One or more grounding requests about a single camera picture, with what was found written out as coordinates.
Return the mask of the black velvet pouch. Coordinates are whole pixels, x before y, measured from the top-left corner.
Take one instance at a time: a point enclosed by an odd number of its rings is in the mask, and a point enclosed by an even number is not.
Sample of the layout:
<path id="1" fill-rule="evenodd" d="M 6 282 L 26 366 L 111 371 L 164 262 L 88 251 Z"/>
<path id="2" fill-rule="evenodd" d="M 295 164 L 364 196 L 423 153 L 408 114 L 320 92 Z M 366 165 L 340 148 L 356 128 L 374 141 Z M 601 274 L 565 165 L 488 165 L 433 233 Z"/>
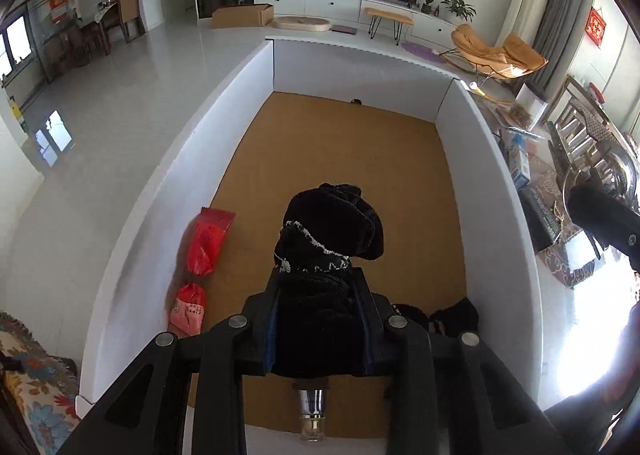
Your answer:
<path id="1" fill-rule="evenodd" d="M 383 253 L 382 221 L 359 186 L 322 183 L 294 195 L 273 250 L 265 369 L 292 379 L 367 374 L 375 320 L 352 260 Z"/>

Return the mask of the clear plastic jar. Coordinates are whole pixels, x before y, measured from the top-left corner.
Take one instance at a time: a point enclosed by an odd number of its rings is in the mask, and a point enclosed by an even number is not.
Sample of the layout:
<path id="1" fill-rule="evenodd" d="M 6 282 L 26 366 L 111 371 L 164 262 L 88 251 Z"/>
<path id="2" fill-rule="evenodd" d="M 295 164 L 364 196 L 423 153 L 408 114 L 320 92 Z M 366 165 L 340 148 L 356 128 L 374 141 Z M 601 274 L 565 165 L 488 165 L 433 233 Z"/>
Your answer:
<path id="1" fill-rule="evenodd" d="M 508 114 L 518 126 L 525 130 L 533 130 L 547 106 L 547 94 L 533 82 L 524 82 Z"/>

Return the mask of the small potted plant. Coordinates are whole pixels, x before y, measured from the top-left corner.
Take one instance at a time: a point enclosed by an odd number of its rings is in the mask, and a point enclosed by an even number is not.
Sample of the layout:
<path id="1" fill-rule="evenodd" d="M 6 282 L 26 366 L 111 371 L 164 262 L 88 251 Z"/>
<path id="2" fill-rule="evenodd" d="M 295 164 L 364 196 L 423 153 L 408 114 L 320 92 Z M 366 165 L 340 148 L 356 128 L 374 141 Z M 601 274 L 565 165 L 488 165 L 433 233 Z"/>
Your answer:
<path id="1" fill-rule="evenodd" d="M 422 0 L 421 12 L 424 14 L 431 14 L 434 2 L 435 0 Z"/>

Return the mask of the red snack packet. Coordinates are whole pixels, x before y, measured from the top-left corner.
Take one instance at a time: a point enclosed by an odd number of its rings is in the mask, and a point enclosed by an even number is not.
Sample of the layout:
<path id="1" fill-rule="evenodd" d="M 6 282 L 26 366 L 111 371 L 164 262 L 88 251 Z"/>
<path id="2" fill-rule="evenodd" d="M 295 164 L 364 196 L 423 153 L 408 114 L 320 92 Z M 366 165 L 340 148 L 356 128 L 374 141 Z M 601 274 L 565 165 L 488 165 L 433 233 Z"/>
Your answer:
<path id="1" fill-rule="evenodd" d="M 202 279 L 214 273 L 234 212 L 203 207 L 188 232 L 183 275 L 168 313 L 169 329 L 179 337 L 201 334 L 206 310 Z"/>

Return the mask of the brown cardboard box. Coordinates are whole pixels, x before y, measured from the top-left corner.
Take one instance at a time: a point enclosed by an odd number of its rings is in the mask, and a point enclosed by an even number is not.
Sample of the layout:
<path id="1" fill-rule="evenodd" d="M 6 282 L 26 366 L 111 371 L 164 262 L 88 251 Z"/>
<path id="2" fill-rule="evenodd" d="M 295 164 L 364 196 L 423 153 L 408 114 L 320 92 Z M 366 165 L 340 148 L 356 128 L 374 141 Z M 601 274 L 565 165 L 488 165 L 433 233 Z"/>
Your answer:
<path id="1" fill-rule="evenodd" d="M 213 28 L 264 27 L 274 18 L 271 4 L 241 4 L 223 7 L 212 14 Z"/>

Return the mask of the perfume bottle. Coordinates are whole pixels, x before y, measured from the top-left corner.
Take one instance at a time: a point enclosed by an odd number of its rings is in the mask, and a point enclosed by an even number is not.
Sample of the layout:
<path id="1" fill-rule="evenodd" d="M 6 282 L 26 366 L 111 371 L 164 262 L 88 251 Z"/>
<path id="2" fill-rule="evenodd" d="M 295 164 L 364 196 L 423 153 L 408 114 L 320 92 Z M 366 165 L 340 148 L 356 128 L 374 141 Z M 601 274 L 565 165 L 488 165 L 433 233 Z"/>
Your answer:
<path id="1" fill-rule="evenodd" d="M 300 437 L 320 442 L 326 437 L 326 393 L 329 379 L 296 379 L 293 388 L 299 399 Z"/>

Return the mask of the floral patterned cloth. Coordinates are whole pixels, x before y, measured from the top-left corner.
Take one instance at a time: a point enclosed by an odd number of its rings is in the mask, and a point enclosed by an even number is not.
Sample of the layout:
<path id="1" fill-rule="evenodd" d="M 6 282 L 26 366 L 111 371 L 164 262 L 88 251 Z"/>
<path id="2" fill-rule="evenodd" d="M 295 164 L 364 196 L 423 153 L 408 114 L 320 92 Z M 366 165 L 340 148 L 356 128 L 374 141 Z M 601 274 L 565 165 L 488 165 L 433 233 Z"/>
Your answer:
<path id="1" fill-rule="evenodd" d="M 1 313 L 1 452 L 55 454 L 79 425 L 75 362 L 53 357 Z"/>

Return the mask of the black rectangular box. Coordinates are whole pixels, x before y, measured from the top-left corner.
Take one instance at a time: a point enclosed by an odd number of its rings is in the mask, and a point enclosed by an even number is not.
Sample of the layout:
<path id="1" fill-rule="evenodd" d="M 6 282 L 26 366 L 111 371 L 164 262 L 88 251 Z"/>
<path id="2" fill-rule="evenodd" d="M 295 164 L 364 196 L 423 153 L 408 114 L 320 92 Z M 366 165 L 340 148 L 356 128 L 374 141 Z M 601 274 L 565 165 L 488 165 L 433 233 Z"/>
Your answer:
<path id="1" fill-rule="evenodd" d="M 564 212 L 559 197 L 538 186 L 518 192 L 535 253 L 555 245 L 563 231 Z"/>

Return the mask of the leafy potted plant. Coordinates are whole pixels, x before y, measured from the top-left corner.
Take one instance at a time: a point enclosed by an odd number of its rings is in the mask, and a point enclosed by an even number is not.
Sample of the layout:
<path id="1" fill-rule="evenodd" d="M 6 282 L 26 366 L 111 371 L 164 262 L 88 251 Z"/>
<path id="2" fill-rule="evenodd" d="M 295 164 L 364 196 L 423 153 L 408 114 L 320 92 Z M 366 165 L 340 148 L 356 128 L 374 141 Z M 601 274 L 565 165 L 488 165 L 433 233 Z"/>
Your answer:
<path id="1" fill-rule="evenodd" d="M 464 0 L 440 0 L 439 13 L 447 22 L 454 25 L 472 23 L 477 15 L 472 4 Z"/>

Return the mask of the round beige floor cushion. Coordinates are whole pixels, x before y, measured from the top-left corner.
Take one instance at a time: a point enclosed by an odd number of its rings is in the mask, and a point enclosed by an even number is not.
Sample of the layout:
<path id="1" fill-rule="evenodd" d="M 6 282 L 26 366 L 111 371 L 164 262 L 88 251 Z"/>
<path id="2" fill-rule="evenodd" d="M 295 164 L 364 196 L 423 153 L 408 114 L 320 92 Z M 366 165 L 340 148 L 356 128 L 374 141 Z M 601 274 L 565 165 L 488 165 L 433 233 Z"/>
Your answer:
<path id="1" fill-rule="evenodd" d="M 328 20 L 311 16 L 278 16 L 272 20 L 271 26 L 279 30 L 325 33 L 331 30 L 332 24 Z"/>

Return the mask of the orange rocking chair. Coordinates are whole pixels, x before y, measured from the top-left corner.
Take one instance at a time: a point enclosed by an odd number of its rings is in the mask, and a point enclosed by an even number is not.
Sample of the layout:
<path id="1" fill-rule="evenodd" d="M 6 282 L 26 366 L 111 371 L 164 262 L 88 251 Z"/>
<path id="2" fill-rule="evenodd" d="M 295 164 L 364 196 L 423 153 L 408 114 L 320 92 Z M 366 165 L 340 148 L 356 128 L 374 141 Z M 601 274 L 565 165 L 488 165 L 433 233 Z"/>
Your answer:
<path id="1" fill-rule="evenodd" d="M 510 33 L 499 47 L 488 46 L 470 24 L 461 24 L 451 33 L 452 48 L 439 53 L 461 71 L 510 82 L 534 74 L 548 60 L 529 44 Z"/>

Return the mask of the purple floor mat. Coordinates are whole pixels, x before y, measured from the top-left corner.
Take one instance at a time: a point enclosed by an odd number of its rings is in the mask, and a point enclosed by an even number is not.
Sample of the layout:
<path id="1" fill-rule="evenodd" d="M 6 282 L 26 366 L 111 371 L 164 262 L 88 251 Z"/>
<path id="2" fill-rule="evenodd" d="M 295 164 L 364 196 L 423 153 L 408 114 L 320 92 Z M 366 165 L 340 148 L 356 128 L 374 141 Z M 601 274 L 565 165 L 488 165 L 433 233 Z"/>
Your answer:
<path id="1" fill-rule="evenodd" d="M 425 47 L 419 44 L 415 44 L 414 42 L 405 41 L 401 44 L 401 47 L 404 48 L 407 52 L 420 58 L 422 60 L 442 64 L 445 63 L 445 59 L 440 56 L 440 53 L 430 47 Z"/>

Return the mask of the wooden bench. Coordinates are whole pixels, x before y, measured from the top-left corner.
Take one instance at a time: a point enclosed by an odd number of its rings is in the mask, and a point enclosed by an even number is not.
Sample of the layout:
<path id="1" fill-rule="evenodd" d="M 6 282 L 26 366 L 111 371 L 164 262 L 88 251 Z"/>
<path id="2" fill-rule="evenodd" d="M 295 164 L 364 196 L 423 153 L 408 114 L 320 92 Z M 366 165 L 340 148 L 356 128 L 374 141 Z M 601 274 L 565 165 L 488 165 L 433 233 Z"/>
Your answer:
<path id="1" fill-rule="evenodd" d="M 366 15 L 370 16 L 368 34 L 371 39 L 375 38 L 381 23 L 383 21 L 387 21 L 392 23 L 392 37 L 395 41 L 395 45 L 399 46 L 404 29 L 413 26 L 413 19 L 404 14 L 375 8 L 367 8 L 364 12 L 366 12 Z"/>

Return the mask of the blue white medicine box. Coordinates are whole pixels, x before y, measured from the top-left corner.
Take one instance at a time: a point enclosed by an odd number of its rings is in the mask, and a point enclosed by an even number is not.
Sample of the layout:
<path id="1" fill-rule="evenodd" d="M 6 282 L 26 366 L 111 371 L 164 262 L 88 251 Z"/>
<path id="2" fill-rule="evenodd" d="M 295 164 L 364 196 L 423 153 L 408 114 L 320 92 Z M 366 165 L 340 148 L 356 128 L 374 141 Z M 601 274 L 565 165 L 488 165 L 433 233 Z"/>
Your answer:
<path id="1" fill-rule="evenodd" d="M 508 131 L 504 138 L 506 143 L 506 162 L 515 189 L 526 188 L 530 183 L 529 158 L 526 152 L 526 141 L 521 134 Z"/>

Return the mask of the white cardboard box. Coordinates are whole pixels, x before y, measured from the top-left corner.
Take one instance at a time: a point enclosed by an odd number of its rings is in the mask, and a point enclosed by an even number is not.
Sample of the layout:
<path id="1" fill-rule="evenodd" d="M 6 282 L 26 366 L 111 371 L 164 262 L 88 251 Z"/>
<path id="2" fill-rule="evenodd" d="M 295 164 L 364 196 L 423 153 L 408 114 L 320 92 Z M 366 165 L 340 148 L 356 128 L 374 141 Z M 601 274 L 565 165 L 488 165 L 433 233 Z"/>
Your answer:
<path id="1" fill-rule="evenodd" d="M 213 91 L 142 191 L 104 272 L 81 395 L 90 411 L 66 454 L 242 454 L 242 379 L 387 376 L 392 454 L 434 454 L 437 397 L 452 405 L 456 454 L 548 454 L 559 444 L 536 403 L 541 302 L 524 212 L 498 145 L 454 76 L 410 64 L 390 91 L 392 58 L 272 38 Z M 266 289 L 211 331 L 165 331 L 178 248 L 213 196 L 250 123 L 276 90 L 352 101 L 435 124 L 458 207 L 477 337 L 428 334 L 373 293 L 352 258 L 382 255 L 380 218 L 353 186 L 322 184 L 284 215 Z"/>

